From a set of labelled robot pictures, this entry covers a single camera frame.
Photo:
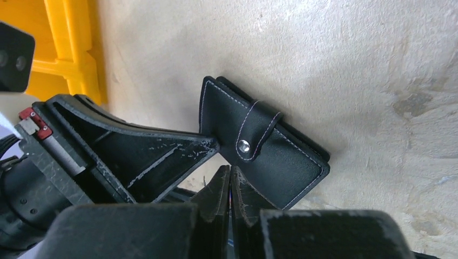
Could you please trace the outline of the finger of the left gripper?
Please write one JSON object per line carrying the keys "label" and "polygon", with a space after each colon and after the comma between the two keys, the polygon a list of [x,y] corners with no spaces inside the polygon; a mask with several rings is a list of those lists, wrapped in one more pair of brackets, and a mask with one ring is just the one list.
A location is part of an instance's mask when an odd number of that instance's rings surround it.
{"label": "finger of the left gripper", "polygon": [[82,94],[32,109],[51,131],[47,150],[93,199],[158,202],[219,150],[213,137],[132,124]]}

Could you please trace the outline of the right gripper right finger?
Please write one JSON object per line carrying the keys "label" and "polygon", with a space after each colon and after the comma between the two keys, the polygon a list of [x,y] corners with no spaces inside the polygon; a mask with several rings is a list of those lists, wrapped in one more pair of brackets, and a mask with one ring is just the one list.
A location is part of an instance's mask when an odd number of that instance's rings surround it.
{"label": "right gripper right finger", "polygon": [[414,258],[396,222],[378,210],[281,210],[231,168],[237,258]]}

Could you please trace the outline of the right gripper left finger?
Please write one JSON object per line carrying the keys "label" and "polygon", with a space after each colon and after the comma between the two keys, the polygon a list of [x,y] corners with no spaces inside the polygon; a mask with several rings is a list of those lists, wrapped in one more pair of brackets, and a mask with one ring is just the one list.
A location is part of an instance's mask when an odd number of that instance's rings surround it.
{"label": "right gripper left finger", "polygon": [[224,258],[230,167],[190,201],[73,206],[53,222],[37,258]]}

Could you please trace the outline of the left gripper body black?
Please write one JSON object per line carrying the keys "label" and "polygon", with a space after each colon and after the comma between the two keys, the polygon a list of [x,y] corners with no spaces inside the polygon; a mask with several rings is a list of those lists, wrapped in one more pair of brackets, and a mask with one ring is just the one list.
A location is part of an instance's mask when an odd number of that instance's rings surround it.
{"label": "left gripper body black", "polygon": [[18,118],[18,135],[1,140],[2,154],[14,144],[23,152],[1,161],[1,258],[35,247],[68,207],[124,201],[51,112],[28,107]]}

